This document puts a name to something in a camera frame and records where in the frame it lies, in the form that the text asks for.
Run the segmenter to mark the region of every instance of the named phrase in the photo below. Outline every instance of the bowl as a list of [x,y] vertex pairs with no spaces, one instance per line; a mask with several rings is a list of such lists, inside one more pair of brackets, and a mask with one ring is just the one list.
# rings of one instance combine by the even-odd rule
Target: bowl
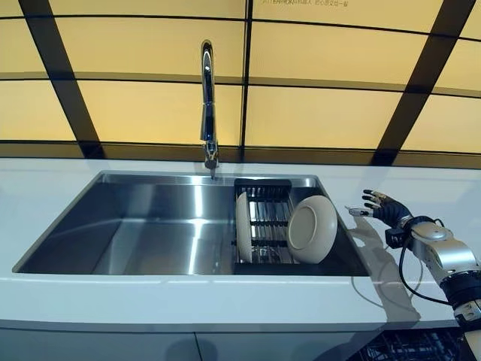
[[299,262],[319,263],[329,253],[337,234],[337,214],[324,196],[301,201],[289,220],[287,244]]

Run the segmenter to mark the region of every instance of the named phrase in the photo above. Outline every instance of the stainless steel sink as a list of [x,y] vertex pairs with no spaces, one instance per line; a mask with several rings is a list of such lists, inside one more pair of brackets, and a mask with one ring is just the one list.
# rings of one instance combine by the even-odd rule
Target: stainless steel sink
[[[232,275],[239,177],[103,171],[64,210],[14,272],[78,275]],[[270,177],[244,177],[268,179]],[[325,191],[316,177],[291,182],[290,199]],[[328,257],[312,271],[280,274],[368,275],[340,221]],[[247,273],[273,274],[255,268]]]

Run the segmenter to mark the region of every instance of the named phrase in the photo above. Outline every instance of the faucet spout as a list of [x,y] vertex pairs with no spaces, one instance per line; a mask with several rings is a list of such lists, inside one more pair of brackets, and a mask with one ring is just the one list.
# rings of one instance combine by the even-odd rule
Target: faucet spout
[[202,76],[202,123],[201,140],[204,141],[205,167],[213,178],[219,165],[219,147],[216,135],[216,105],[214,101],[213,50],[212,44],[204,40],[201,45]]

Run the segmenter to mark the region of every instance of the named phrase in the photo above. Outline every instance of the cabinet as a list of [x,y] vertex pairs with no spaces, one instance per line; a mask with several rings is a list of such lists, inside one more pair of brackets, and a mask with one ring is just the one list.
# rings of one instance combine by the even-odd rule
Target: cabinet
[[0,359],[201,361],[193,333],[51,332],[0,329]]
[[203,360],[323,361],[349,358],[379,332],[198,333]]

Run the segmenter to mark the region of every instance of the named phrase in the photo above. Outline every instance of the yellow light panel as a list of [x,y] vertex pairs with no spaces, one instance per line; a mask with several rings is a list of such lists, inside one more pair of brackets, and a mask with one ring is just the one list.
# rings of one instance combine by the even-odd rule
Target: yellow light panel
[[461,32],[465,38],[481,39],[481,2],[474,4],[470,16]]
[[430,96],[403,150],[481,153],[481,99]]
[[57,19],[75,72],[199,74],[210,39],[217,76],[240,77],[244,25],[173,19]]
[[1,0],[0,17],[22,17],[22,9],[18,0]]
[[436,87],[481,92],[481,43],[458,40],[436,82]]
[[244,18],[244,0],[50,0],[54,14],[140,14]]
[[254,23],[250,76],[405,85],[425,41],[424,35]]
[[254,0],[253,16],[429,32],[441,3],[442,0]]
[[73,141],[48,80],[0,81],[0,139]]
[[0,34],[0,73],[45,72],[25,20],[1,20]]
[[373,149],[400,93],[251,86],[247,145]]
[[[200,144],[200,84],[80,81],[102,141]],[[216,85],[219,144],[239,144],[241,86]]]

